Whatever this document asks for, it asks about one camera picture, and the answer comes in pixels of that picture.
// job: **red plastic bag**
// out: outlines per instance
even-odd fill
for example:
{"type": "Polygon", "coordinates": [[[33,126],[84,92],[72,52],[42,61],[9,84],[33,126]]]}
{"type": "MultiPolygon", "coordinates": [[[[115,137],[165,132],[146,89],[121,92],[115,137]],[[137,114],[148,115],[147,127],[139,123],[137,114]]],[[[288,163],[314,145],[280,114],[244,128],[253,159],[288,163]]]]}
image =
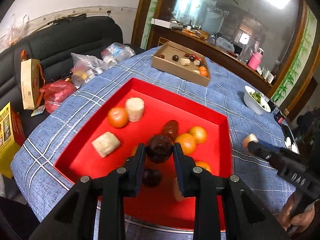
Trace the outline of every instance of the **red plastic bag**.
{"type": "Polygon", "coordinates": [[[40,93],[44,93],[45,109],[49,113],[52,113],[76,90],[76,87],[71,82],[64,80],[46,84],[44,87],[40,88],[40,93]]]}

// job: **plastic bag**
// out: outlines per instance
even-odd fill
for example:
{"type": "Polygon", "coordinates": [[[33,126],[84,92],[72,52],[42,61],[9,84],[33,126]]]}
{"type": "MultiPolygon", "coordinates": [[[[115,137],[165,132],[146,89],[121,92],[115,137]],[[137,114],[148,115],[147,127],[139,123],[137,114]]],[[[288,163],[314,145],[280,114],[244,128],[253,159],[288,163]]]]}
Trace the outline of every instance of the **plastic bag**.
{"type": "Polygon", "coordinates": [[[230,41],[227,41],[226,39],[219,37],[217,39],[217,46],[222,47],[226,50],[235,52],[235,47],[233,46],[233,44],[230,43],[230,41]]]}
{"type": "Polygon", "coordinates": [[[56,110],[75,91],[76,87],[71,82],[64,80],[58,80],[40,88],[40,93],[44,93],[45,109],[49,113],[56,110]]]}
{"type": "Polygon", "coordinates": [[[12,15],[9,32],[5,35],[5,38],[2,43],[3,49],[7,49],[13,46],[24,37],[27,22],[28,22],[28,15],[25,15],[24,18],[22,19],[21,25],[17,25],[15,16],[14,14],[12,15]]]}
{"type": "Polygon", "coordinates": [[[108,64],[108,68],[135,55],[136,53],[129,46],[117,42],[101,52],[102,59],[108,64]]]}
{"type": "Polygon", "coordinates": [[[76,86],[80,87],[84,83],[92,80],[96,75],[108,69],[107,63],[103,60],[98,59],[95,56],[81,55],[71,53],[73,58],[73,69],[71,82],[76,86]]]}

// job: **mirror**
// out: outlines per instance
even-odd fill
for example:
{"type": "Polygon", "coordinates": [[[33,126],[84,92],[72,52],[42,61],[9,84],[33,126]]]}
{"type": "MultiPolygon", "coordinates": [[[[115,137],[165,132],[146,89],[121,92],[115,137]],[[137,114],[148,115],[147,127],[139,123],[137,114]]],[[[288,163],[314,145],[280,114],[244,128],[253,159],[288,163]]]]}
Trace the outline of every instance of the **mirror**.
{"type": "Polygon", "coordinates": [[[299,0],[177,0],[172,16],[201,27],[210,35],[220,33],[220,49],[240,54],[245,45],[262,48],[260,66],[271,70],[282,61],[295,30],[299,0]]]}

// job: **red tray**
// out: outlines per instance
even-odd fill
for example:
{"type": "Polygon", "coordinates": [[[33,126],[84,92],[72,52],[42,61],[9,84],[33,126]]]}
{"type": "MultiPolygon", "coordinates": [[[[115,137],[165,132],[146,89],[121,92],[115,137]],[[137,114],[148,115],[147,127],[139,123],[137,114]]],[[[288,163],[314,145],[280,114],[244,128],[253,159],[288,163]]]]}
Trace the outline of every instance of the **red tray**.
{"type": "MultiPolygon", "coordinates": [[[[186,133],[193,126],[206,129],[208,138],[196,147],[190,156],[195,161],[204,161],[211,166],[212,174],[229,177],[232,174],[231,145],[227,117],[202,106],[190,99],[162,89],[150,83],[132,78],[123,85],[75,135],[55,163],[55,168],[72,182],[89,175],[91,178],[106,176],[121,167],[131,155],[133,147],[147,143],[148,139],[160,133],[169,120],[179,122],[179,134],[186,133]],[[129,122],[123,128],[109,125],[107,113],[115,106],[124,107],[131,97],[142,98],[145,112],[138,122],[129,122]],[[121,146],[106,158],[100,157],[91,142],[110,131],[121,142],[121,146]]],[[[172,181],[176,177],[173,157],[163,163],[154,164],[148,159],[145,166],[159,169],[163,180],[158,187],[141,186],[136,198],[124,199],[126,214],[154,224],[193,229],[195,198],[176,202],[172,193],[172,181]]],[[[219,199],[221,230],[225,229],[222,202],[219,199]]]]}

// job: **white box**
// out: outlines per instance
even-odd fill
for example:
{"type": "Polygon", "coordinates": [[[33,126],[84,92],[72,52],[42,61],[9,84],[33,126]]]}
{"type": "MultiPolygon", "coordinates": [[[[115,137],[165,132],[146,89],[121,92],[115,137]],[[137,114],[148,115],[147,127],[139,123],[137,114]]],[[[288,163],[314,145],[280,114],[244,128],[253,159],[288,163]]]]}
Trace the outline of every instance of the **white box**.
{"type": "Polygon", "coordinates": [[[182,27],[183,25],[177,24],[177,23],[172,23],[172,22],[167,22],[164,20],[159,20],[159,19],[152,19],[151,23],[154,25],[159,25],[168,29],[171,29],[172,27],[182,27]]]}

